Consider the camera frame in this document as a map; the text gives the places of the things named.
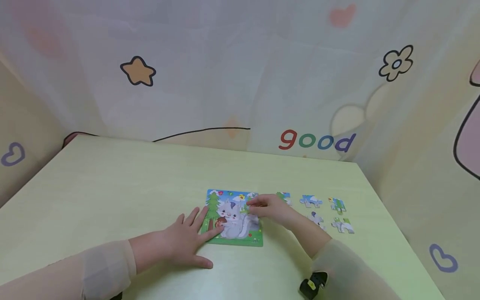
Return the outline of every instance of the yellow flower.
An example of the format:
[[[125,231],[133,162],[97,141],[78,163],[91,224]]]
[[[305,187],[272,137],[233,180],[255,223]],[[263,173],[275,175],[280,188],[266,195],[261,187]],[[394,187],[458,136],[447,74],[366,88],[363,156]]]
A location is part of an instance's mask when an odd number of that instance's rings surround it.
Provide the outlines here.
[[[413,46],[407,45],[400,50],[392,50],[384,56],[385,65],[378,71],[381,77],[387,77],[388,82],[395,80],[399,74],[406,73],[410,70],[413,61],[410,55],[413,52]]]

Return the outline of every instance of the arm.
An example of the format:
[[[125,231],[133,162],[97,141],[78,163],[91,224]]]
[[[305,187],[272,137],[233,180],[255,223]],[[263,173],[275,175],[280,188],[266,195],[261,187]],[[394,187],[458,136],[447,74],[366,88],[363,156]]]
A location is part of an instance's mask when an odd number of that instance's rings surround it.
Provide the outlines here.
[[[274,194],[258,195],[247,202],[250,213],[267,217],[290,230],[313,259],[313,272],[327,272],[327,300],[399,299],[365,262],[343,243],[302,216]]]
[[[270,218],[290,230],[311,258],[332,239],[328,233],[299,214],[275,194],[258,195],[248,201],[247,205],[250,207],[251,214]]]
[[[223,227],[198,235],[207,209],[195,219],[198,211],[195,208],[185,220],[180,215],[165,230],[106,243],[10,281],[0,286],[0,299],[108,300],[125,290],[135,275],[161,261],[212,268],[210,260],[195,253]]]

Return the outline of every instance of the black object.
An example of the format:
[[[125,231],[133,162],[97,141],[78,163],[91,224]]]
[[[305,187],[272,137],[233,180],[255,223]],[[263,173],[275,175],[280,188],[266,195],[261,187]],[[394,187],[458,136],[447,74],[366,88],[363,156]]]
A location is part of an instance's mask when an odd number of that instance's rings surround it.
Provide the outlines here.
[[[326,272],[312,273],[310,279],[304,279],[300,284],[300,292],[308,300],[313,300],[320,289],[327,284],[328,274]]]
[[[110,300],[121,300],[121,298],[123,297],[123,292],[118,294],[117,296],[113,297],[112,299]]]

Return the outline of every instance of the sheer sleeve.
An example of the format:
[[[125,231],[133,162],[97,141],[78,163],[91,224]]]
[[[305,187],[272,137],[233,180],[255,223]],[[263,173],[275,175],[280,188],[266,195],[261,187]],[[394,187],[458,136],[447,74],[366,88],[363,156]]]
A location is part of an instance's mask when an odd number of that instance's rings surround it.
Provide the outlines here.
[[[349,247],[330,240],[313,258],[313,272],[327,272],[325,300],[400,299]]]
[[[136,275],[128,240],[106,243],[7,282],[2,300],[108,300]]]

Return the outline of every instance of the letter d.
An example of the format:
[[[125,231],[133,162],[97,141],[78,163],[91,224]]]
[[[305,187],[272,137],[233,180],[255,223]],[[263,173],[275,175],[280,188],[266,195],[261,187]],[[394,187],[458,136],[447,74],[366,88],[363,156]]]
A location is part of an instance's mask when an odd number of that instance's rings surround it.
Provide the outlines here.
[[[343,138],[343,139],[340,139],[338,140],[338,142],[335,144],[335,149],[338,150],[338,151],[343,151],[343,152],[346,152],[348,151],[348,149],[350,149],[350,145],[352,144],[353,142],[353,139],[357,136],[356,133],[352,134],[352,136],[350,138]],[[347,145],[345,145],[345,147],[342,148],[342,143],[347,143]]]

